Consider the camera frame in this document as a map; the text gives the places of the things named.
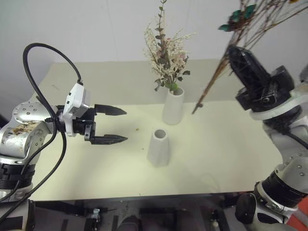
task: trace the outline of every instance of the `silver robot arm segment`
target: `silver robot arm segment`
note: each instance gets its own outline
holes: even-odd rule
[[[41,103],[21,103],[15,107],[10,122],[0,130],[1,198],[15,187],[25,162],[44,144],[46,135],[53,132],[52,124],[45,122],[48,117],[49,113]],[[20,188],[5,201],[19,200],[32,189],[31,180],[38,159],[39,155],[30,162]]]

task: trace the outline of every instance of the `table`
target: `table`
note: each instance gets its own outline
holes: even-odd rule
[[[67,83],[59,76],[63,73],[62,66],[52,67],[40,85],[52,104],[65,102],[63,96],[68,93],[68,86],[74,84],[75,79]],[[102,82],[94,78],[91,64],[80,66],[87,78],[85,86],[94,95],[93,104],[107,103],[105,92],[99,92],[97,87]],[[109,86],[115,90],[113,96],[119,94],[114,85]],[[112,89],[108,94],[111,99]],[[91,145],[83,136],[69,137],[60,167],[31,199],[51,201],[249,191],[282,161],[263,131],[262,123],[254,121],[236,101],[206,102],[191,115],[194,105],[185,103],[182,121],[173,126],[162,122],[161,103],[116,105],[127,115],[97,115],[96,135],[117,134],[128,140],[113,145]],[[167,167],[155,168],[146,159],[151,133],[157,128],[165,129],[170,137],[171,159]],[[62,139],[58,135],[41,153],[33,178],[35,185],[54,166],[61,148]]]

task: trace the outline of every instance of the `white vase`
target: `white vase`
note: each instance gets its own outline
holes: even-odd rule
[[[165,130],[158,129],[152,133],[147,159],[154,167],[168,165],[170,159],[169,137]]]
[[[184,93],[182,88],[177,88],[173,94],[168,91],[162,116],[164,123],[174,125],[182,120]]]

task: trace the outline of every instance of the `robotic arm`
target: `robotic arm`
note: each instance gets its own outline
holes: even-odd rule
[[[253,193],[239,198],[235,215],[249,231],[294,230],[285,223],[308,194],[308,85],[295,89],[284,66],[270,75],[250,51],[239,47],[229,48],[229,59],[245,86],[236,99],[243,109],[251,109],[253,119],[263,121],[283,159],[255,184]]]
[[[24,52],[24,65],[30,82],[34,80],[28,70],[26,57],[33,47],[45,47],[59,53],[80,76],[74,64],[60,51],[46,44],[34,43],[27,46]],[[32,177],[39,153],[52,142],[58,131],[63,134],[65,131],[68,136],[76,136],[77,133],[84,135],[85,141],[91,144],[114,144],[127,140],[118,135],[95,136],[94,117],[97,113],[117,116],[126,112],[108,105],[95,104],[94,108],[90,108],[90,94],[85,90],[81,78],[68,93],[65,105],[59,106],[50,106],[45,101],[48,104],[46,106],[37,85],[31,84],[39,95],[39,102],[25,102],[16,106],[10,122],[0,130],[0,230],[3,231],[33,230],[34,203],[25,199],[33,189]],[[47,134],[53,136],[44,144]],[[7,214],[18,203],[17,209]]]

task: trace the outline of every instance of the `dried branch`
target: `dried branch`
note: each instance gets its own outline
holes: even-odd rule
[[[251,7],[251,5],[249,6],[249,0],[240,0],[240,10],[241,10],[240,18],[237,17],[238,13],[236,11],[234,12],[237,13],[236,17],[234,16],[233,13],[233,15],[230,17],[228,25],[223,25],[219,28],[225,31],[233,31],[233,35],[227,45],[224,55],[222,56],[218,64],[218,67],[215,70],[209,84],[207,85],[205,91],[198,100],[193,110],[193,113],[195,113],[195,111],[199,107],[202,107],[202,101],[210,91],[211,87],[214,85],[215,81],[225,73],[224,69],[229,64],[229,59],[227,55],[229,46],[238,45],[242,40],[244,40],[243,47],[245,48],[249,47],[248,49],[251,49],[260,41],[260,39],[266,34],[267,31],[285,22],[286,20],[294,17],[295,15],[298,15],[304,10],[308,9],[308,1],[307,1],[306,3],[297,5],[291,8],[291,10],[287,11],[289,3],[290,0],[261,0],[258,3],[257,7],[255,8],[253,14],[249,18],[246,18],[246,16],[245,18],[243,18],[243,14],[246,14],[246,10],[249,7]],[[284,18],[276,22],[276,20],[278,18],[281,18],[282,16],[284,16]],[[258,23],[260,23],[260,26],[254,33],[251,33],[250,35],[250,32]]]

